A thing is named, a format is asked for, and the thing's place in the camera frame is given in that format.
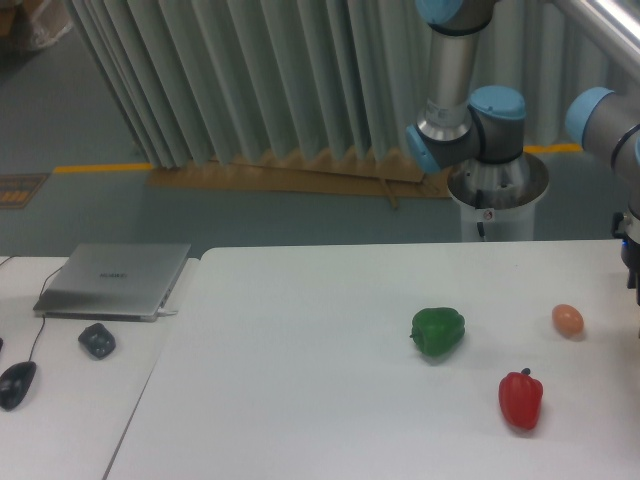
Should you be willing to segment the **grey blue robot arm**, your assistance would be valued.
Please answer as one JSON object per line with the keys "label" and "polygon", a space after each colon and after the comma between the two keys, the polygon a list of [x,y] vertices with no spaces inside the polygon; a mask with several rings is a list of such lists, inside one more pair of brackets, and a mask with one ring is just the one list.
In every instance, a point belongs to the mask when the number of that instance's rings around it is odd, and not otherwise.
{"label": "grey blue robot arm", "polygon": [[[470,88],[479,34],[492,20],[492,1],[419,1],[432,30],[428,100],[406,129],[412,157],[428,173],[449,172],[447,188],[460,207],[465,241],[528,241],[537,202],[549,185],[544,163],[524,151],[523,96],[504,86]],[[639,288],[639,91],[590,88],[568,108],[570,138],[607,165],[630,189],[613,216],[627,286]]]}

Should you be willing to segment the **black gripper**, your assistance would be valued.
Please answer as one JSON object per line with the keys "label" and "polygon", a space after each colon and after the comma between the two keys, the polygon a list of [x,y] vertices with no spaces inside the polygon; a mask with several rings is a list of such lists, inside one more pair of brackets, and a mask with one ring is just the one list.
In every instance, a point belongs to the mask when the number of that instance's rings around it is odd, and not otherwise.
{"label": "black gripper", "polygon": [[636,293],[639,302],[639,218],[632,212],[615,212],[612,237],[621,241],[621,259],[628,269],[627,288]]}

